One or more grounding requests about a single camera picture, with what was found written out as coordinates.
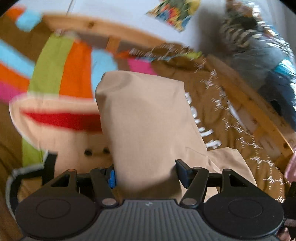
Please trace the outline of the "beige hooded zip jacket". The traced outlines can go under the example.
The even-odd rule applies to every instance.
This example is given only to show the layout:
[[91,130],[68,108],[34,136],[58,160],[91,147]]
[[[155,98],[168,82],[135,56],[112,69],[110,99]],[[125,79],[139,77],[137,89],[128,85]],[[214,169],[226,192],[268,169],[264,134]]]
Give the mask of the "beige hooded zip jacket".
[[177,177],[177,159],[211,173],[229,168],[255,183],[237,150],[207,150],[181,81],[111,71],[95,95],[120,200],[180,200],[186,190]]

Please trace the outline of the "plastic bag of clothes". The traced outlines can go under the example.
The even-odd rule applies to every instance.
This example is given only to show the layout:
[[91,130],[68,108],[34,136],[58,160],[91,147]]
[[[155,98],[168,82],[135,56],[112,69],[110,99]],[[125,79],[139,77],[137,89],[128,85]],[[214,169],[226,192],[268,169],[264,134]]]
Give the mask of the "plastic bag of clothes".
[[258,1],[227,1],[220,28],[228,62],[295,129],[295,56]]

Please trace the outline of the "colourful striped monkey duvet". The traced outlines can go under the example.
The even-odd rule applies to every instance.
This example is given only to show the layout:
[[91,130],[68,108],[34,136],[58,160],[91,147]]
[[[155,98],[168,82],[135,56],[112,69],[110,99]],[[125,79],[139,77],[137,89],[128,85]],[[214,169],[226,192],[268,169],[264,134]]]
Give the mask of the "colourful striped monkey duvet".
[[[1,240],[290,240],[283,204],[290,183],[232,104],[201,81],[200,61],[146,61],[107,38],[52,30],[44,15],[14,6],[1,16]],[[205,200],[120,200],[99,207],[90,171],[114,166],[96,88],[129,71],[184,84],[208,151],[237,150],[251,183],[232,169],[211,173]]]

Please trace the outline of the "brown PF patterned pillow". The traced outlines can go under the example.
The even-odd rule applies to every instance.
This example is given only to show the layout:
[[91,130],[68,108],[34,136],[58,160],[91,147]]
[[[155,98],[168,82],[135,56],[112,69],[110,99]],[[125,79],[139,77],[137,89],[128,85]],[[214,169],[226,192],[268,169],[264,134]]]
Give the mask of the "brown PF patterned pillow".
[[163,43],[150,49],[132,48],[128,55],[151,62],[155,60],[169,61],[175,57],[186,57],[190,60],[198,59],[203,53],[177,43]]

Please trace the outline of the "landscape drawing poster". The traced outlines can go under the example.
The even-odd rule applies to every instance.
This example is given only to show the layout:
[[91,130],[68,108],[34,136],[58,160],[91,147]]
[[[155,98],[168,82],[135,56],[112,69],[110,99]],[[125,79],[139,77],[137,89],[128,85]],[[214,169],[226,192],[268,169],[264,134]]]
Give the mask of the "landscape drawing poster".
[[146,15],[170,25],[182,32],[200,6],[200,0],[164,0]]

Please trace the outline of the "wooden bed frame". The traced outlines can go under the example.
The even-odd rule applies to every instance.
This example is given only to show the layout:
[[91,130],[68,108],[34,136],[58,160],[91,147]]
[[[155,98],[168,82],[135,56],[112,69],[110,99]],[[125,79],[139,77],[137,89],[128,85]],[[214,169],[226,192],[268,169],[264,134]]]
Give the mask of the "wooden bed frame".
[[[106,50],[116,54],[121,43],[133,47],[153,48],[166,41],[140,29],[107,20],[78,15],[44,14],[46,24],[54,31],[83,33],[106,37]],[[201,81],[215,88],[232,104],[244,127],[271,155],[281,171],[293,156],[293,130],[285,120],[240,76],[219,58],[208,55],[200,61]]]

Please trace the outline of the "white wall pipe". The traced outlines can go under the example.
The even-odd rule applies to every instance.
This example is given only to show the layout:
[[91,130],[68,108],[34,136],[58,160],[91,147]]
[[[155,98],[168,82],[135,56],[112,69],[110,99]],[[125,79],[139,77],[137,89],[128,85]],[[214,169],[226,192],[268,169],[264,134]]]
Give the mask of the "white wall pipe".
[[71,0],[70,1],[69,7],[68,7],[67,12],[66,12],[66,15],[72,13],[73,8],[75,6],[75,3],[76,3],[76,0]]

